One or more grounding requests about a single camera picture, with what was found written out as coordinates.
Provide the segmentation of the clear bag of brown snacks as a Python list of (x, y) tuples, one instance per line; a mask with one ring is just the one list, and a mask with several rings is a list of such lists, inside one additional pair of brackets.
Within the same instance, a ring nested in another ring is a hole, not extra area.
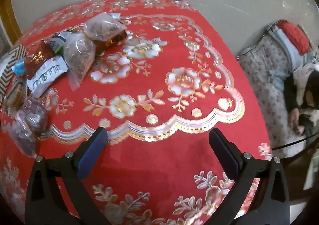
[(71, 33), (63, 46), (63, 57), (68, 66), (68, 82), (72, 91), (78, 89), (95, 61), (95, 43), (83, 31)]

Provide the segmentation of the long brown chocolate bar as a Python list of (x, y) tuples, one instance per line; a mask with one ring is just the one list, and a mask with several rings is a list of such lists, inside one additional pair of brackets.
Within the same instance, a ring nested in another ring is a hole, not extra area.
[(113, 38), (107, 41), (94, 41), (96, 46), (96, 54), (100, 54), (108, 50), (109, 48), (115, 47), (123, 42), (127, 38), (127, 32), (125, 30), (121, 31), (119, 34), (115, 35)]

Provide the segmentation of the red foil snack packet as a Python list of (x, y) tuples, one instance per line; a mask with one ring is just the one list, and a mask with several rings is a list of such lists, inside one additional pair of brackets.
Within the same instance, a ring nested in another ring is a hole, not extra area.
[(44, 40), (41, 40), (36, 52), (32, 57), (24, 58), (24, 75), (26, 79), (32, 79), (36, 71), (49, 59), (55, 56), (55, 52)]

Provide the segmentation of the red floral tablecloth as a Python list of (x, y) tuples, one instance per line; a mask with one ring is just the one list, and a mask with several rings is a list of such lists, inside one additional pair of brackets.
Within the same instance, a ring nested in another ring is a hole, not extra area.
[[(82, 184), (109, 224), (204, 224), (234, 185), (209, 144), (212, 129), (241, 152), (271, 159), (252, 87), (217, 31), (186, 0), (81, 1), (36, 21), (14, 47), (22, 44), (32, 57), (41, 40), (83, 31), (101, 13), (124, 24), (127, 38), (95, 52), (75, 91), (67, 71), (35, 98), (48, 115), (37, 156), (74, 152), (102, 127), (108, 142)], [(25, 75), (13, 74), (1, 104), (1, 196), (13, 224), (25, 224), (36, 160), (9, 135), (27, 97)]]

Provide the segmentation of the clear bag of red dates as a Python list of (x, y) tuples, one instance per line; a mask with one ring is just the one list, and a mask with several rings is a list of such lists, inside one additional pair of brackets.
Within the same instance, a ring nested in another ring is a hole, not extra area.
[(46, 131), (47, 124), (46, 108), (38, 100), (27, 97), (15, 115), (9, 135), (22, 154), (35, 159), (37, 140)]

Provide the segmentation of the blue white snack packet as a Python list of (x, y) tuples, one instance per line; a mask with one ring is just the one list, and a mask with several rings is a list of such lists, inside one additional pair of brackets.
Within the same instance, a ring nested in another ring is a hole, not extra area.
[(22, 76), (25, 73), (24, 58), (20, 58), (16, 63), (11, 67), (12, 72), (15, 75)]

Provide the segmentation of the red knitted cloth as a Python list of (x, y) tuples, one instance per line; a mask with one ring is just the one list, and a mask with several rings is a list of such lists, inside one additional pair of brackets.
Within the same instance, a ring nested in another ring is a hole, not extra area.
[(301, 56), (310, 51), (309, 38), (301, 28), (287, 20), (279, 20), (276, 25), (284, 32)]

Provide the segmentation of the white strawberry snack packet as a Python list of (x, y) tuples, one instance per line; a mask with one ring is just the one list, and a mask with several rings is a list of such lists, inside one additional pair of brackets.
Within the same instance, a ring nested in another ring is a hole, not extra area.
[(47, 60), (35, 73), (27, 80), (27, 87), (31, 91), (33, 98), (40, 98), (48, 87), (61, 75), (68, 71), (68, 66), (63, 57), (55, 56)]

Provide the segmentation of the black green snack packet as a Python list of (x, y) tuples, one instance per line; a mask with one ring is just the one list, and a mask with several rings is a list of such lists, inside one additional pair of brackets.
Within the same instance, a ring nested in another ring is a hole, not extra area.
[(46, 45), (52, 49), (55, 54), (61, 53), (67, 38), (76, 33), (76, 30), (62, 31), (55, 33), (47, 42)]

